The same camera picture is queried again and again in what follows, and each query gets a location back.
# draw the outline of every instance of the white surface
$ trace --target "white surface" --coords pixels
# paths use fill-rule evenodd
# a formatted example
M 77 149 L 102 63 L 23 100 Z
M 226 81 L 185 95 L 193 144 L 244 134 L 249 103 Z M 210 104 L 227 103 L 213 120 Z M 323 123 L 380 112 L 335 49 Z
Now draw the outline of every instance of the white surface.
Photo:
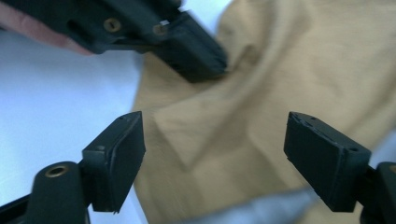
M 396 162 L 396 130 L 393 130 L 373 152 L 370 166 L 376 168 L 381 161 Z
M 184 9 L 197 8 L 191 14 L 214 34 L 228 2 L 188 1 Z M 0 205 L 28 194 L 47 165 L 80 161 L 97 134 L 130 112 L 141 65 L 131 51 L 85 57 L 0 31 Z M 119 215 L 91 220 L 147 222 L 133 190 Z

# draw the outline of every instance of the wrinkled fabric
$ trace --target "wrinkled fabric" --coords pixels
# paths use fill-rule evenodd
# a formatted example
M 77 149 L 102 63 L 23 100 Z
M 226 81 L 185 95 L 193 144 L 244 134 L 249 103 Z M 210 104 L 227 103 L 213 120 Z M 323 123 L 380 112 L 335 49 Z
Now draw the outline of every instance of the wrinkled fabric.
M 395 20 L 393 1 L 234 0 L 217 36 L 226 77 L 191 84 L 147 55 L 134 110 L 144 117 L 135 188 L 148 222 L 306 185 L 283 152 L 290 111 L 373 148 L 396 120 Z

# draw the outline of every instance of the tan fabric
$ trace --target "tan fabric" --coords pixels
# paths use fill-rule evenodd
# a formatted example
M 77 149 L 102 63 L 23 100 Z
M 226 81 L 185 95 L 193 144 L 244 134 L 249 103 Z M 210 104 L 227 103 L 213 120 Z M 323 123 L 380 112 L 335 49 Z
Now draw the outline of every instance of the tan fabric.
M 283 152 L 290 111 L 375 146 L 396 120 L 395 22 L 391 0 L 235 0 L 219 26 L 226 78 L 190 84 L 148 55 L 134 110 L 149 223 L 304 185 Z
M 323 201 L 319 201 L 307 214 L 296 221 L 298 224 L 360 224 L 362 206 L 358 203 L 354 213 L 334 213 Z

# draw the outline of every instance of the clamp jaw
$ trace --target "clamp jaw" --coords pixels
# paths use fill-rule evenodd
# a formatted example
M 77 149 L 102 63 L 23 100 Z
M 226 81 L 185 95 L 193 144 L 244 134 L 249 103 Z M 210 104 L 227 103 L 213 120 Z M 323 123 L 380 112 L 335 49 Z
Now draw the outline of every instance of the clamp jaw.
M 396 163 L 369 166 L 371 151 L 315 117 L 290 112 L 284 151 L 333 212 L 363 205 L 361 224 L 396 223 Z
M 152 51 L 189 82 L 221 77 L 220 45 L 190 16 L 181 0 L 0 0 L 71 37 L 93 53 Z
M 35 176 L 30 195 L 0 207 L 5 224 L 87 224 L 87 207 L 118 213 L 146 152 L 141 112 L 114 120 L 82 150 L 82 161 L 61 161 Z

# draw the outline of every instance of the finger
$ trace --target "finger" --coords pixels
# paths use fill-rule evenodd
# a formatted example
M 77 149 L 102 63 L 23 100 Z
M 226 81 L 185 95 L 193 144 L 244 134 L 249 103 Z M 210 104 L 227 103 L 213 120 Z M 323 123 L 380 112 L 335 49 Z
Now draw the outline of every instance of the finger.
M 39 42 L 56 47 L 71 49 L 81 54 L 89 55 L 89 51 L 78 45 L 72 39 L 53 32 L 49 27 L 34 18 L 19 12 L 0 2 L 0 25 L 8 30 L 26 35 Z

